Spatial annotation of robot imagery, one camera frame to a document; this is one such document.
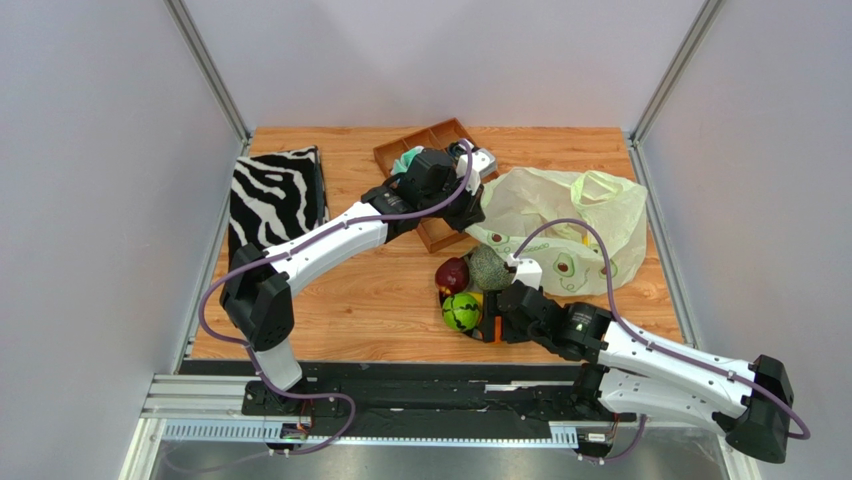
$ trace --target teal cloth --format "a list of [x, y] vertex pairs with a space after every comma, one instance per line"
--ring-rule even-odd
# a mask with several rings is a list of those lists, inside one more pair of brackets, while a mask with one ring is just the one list
[[423, 151], [423, 147], [417, 146], [412, 148], [411, 150], [402, 154], [401, 157], [397, 158], [393, 161], [393, 168], [391, 168], [391, 175], [396, 175], [397, 173], [404, 173], [408, 171], [408, 167], [411, 166], [411, 161], [414, 160], [414, 157], [417, 156], [418, 153]]

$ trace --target black and white striped fabric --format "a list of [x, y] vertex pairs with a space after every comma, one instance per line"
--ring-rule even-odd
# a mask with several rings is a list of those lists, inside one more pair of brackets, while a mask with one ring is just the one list
[[229, 261], [243, 245], [251, 243], [263, 250], [328, 220], [316, 146], [237, 159], [231, 181]]

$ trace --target toy fruit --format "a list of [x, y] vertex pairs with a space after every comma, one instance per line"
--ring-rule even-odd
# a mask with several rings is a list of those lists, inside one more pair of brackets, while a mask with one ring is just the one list
[[435, 272], [435, 286], [442, 295], [463, 292], [470, 283], [470, 270], [461, 258], [453, 257], [442, 263]]
[[479, 245], [470, 254], [470, 278], [483, 291], [502, 290], [512, 284], [512, 275], [493, 248]]
[[459, 332], [466, 332], [479, 324], [482, 307], [469, 293], [459, 293], [444, 300], [444, 322]]

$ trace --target wooden organizer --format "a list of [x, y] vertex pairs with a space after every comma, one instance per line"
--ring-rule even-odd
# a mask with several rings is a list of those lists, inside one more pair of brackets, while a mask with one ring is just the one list
[[[435, 148], [444, 150], [453, 142], [457, 142], [462, 138], [466, 138], [476, 144], [473, 137], [467, 133], [461, 123], [455, 118], [441, 122], [431, 127], [418, 130], [411, 135], [407, 135], [398, 140], [379, 145], [373, 149], [373, 155], [376, 157], [376, 163], [379, 165], [379, 170], [385, 178], [390, 177], [391, 169], [393, 169], [394, 160], [402, 156], [403, 153], [411, 150], [416, 146], [425, 148]], [[497, 178], [499, 174], [495, 171], [491, 175], [485, 177], [482, 183], [491, 181]], [[453, 230], [447, 222], [440, 218], [425, 218], [420, 221], [417, 226], [417, 234], [426, 246], [429, 253], [435, 253], [443, 248], [446, 248], [456, 242], [460, 242], [468, 238], [466, 233], [460, 233]]]

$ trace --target zebra stripe pattern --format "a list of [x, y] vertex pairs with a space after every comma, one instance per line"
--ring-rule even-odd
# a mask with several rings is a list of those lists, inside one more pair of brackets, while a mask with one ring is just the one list
[[240, 157], [231, 180], [229, 259], [249, 243], [263, 250], [329, 220], [316, 146]]

